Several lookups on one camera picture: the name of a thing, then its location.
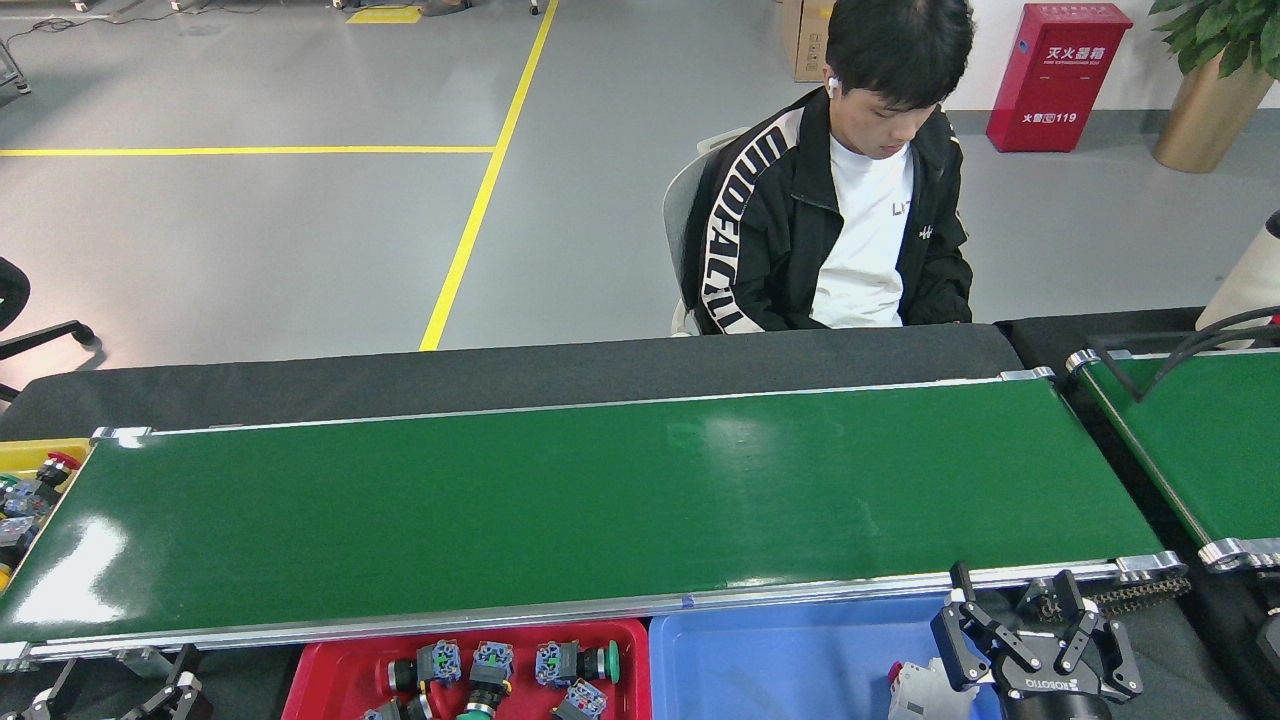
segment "black hair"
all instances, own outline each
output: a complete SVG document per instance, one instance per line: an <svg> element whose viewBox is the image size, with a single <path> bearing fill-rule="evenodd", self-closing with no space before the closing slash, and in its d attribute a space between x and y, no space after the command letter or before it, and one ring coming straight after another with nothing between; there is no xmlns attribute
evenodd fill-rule
<svg viewBox="0 0 1280 720"><path fill-rule="evenodd" d="M966 0L837 0L827 31L827 64L842 87L902 110L950 95L972 47Z"/></svg>

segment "red tray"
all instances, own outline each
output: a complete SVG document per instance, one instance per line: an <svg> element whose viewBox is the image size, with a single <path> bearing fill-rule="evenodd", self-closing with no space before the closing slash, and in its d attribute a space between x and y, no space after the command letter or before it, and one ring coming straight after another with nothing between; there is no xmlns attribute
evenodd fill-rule
<svg viewBox="0 0 1280 720"><path fill-rule="evenodd" d="M402 635L315 643L302 651L298 673L289 688L282 720L361 720L366 710L381 707L393 693L387 687L387 664L410 659L417 648L440 639L454 639L462 651L462 680L452 688L431 687L443 720L461 715L471 687L471 653L483 641L509 643L516 652L511 697L498 707L494 720L549 720L552 708L564 700L564 689L544 688L534 679L534 656L545 642L579 641L584 648L618 643L622 678L617 685L593 680L609 701L600 720L652 720L649 697L649 635L639 620L599 620L495 630L466 630L430 635ZM402 702L411 694L398 694Z"/></svg>

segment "white t-shirt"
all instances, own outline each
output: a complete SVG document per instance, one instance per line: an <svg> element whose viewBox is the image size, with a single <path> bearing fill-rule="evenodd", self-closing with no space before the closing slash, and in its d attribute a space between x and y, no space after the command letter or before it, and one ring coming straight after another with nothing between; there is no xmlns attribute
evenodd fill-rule
<svg viewBox="0 0 1280 720"><path fill-rule="evenodd" d="M897 255L911 209L911 145L883 160L831 138L831 178L845 225L818 270L810 318L831 328L901 327Z"/></svg>

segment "red fire extinguisher box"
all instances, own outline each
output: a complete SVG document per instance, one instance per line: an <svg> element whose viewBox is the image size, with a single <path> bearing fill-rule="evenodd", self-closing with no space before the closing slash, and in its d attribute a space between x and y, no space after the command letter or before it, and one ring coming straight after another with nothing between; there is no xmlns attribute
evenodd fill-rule
<svg viewBox="0 0 1280 720"><path fill-rule="evenodd" d="M1111 3L1027 4L987 123L1001 152L1075 149L1124 32Z"/></svg>

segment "wall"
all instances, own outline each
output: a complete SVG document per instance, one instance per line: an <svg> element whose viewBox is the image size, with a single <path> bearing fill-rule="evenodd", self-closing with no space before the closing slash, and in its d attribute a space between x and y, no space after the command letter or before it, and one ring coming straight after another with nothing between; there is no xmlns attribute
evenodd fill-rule
<svg viewBox="0 0 1280 720"><path fill-rule="evenodd" d="M1162 33L1152 28L1166 22L1170 14L1147 15L1149 0L1112 0L1133 20L1094 108L1100 110L1167 110L1178 94L1181 73L1176 59L1160 41ZM947 99L948 110L989 110L996 102L1000 81L1012 50L1014 36L1021 23L1023 3L1016 0L970 0L977 36L969 70L955 94ZM1280 108L1280 85L1262 100L1262 108Z"/></svg>

